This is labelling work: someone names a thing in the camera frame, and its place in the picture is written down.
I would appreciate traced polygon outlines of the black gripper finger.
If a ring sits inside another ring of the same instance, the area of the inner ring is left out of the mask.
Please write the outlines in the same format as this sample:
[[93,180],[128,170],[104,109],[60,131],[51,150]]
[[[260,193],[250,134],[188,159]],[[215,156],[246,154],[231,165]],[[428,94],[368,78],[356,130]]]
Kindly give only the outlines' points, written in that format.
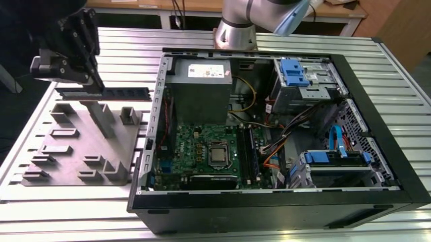
[[76,83],[80,85],[93,85],[93,65],[92,59],[72,60],[63,56],[36,56],[31,63],[31,74],[35,79]]
[[96,11],[81,9],[59,22],[61,29],[60,50],[72,70],[67,79],[83,85],[88,93],[101,93],[104,84],[97,72],[96,56],[100,54],[100,41]]

